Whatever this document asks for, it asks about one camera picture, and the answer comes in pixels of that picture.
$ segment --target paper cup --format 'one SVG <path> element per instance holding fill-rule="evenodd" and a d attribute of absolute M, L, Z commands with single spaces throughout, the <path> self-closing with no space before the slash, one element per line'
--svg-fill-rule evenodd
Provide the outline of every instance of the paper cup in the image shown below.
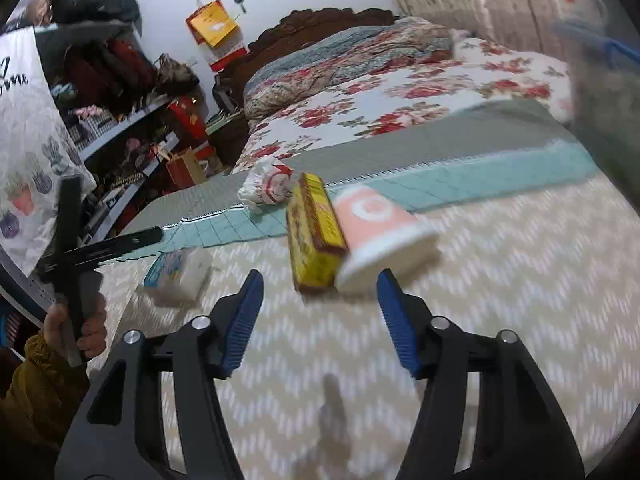
<path fill-rule="evenodd" d="M 340 292 L 373 289 L 381 270 L 401 276 L 437 252 L 436 232 L 370 187 L 350 186 L 332 203 L 350 249 L 335 277 Z"/>

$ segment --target cardboard box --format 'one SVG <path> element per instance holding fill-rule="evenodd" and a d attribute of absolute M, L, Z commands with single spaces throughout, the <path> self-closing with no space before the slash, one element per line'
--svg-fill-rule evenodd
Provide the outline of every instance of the cardboard box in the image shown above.
<path fill-rule="evenodd" d="M 348 248 L 317 175 L 303 173 L 293 189 L 287 207 L 287 236 L 296 290 L 311 292 L 333 286 Z"/>

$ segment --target hand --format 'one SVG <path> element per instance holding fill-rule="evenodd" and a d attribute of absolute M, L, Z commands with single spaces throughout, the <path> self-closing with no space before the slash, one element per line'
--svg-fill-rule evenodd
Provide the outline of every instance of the hand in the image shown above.
<path fill-rule="evenodd" d="M 84 351 L 84 355 L 88 358 L 100 355 L 107 347 L 105 342 L 107 329 L 104 326 L 104 322 L 107 319 L 107 315 L 104 313 L 105 306 L 104 296 L 98 294 L 95 314 L 82 325 L 82 337 L 78 339 L 78 348 Z M 66 305 L 57 303 L 49 309 L 44 319 L 44 339 L 49 348 L 60 355 L 64 353 L 60 326 L 67 320 L 68 316 Z"/>

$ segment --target yellow sign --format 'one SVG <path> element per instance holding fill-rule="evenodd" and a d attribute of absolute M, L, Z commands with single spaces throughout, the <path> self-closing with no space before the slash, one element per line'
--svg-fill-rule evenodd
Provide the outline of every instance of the yellow sign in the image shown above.
<path fill-rule="evenodd" d="M 238 26 L 217 1 L 203 7 L 190 23 L 210 46 L 216 46 Z"/>

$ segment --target black tool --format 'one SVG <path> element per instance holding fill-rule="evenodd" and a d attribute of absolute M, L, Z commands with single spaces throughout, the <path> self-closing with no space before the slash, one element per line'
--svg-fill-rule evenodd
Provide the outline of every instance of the black tool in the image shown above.
<path fill-rule="evenodd" d="M 429 380 L 398 480 L 425 472 L 430 480 L 584 478 L 562 409 L 515 332 L 463 332 L 405 294 L 389 269 L 378 277 L 378 301 L 402 366 Z M 480 372 L 476 442 L 471 466 L 454 474 L 468 372 Z"/>
<path fill-rule="evenodd" d="M 237 294 L 177 332 L 149 339 L 138 330 L 125 333 L 69 428 L 56 480 L 242 480 L 213 379 L 240 366 L 263 295 L 262 275 L 252 270 Z M 185 476 L 167 459 L 162 371 L 174 373 Z"/>
<path fill-rule="evenodd" d="M 52 283 L 56 294 L 64 296 L 68 304 L 73 333 L 69 327 L 63 328 L 63 342 L 72 366 L 87 361 L 76 341 L 82 335 L 84 320 L 95 311 L 102 284 L 102 275 L 94 269 L 102 262 L 162 240 L 162 229 L 155 227 L 78 248 L 81 187 L 80 176 L 60 181 L 54 252 L 41 258 L 36 269 L 40 279 Z"/>

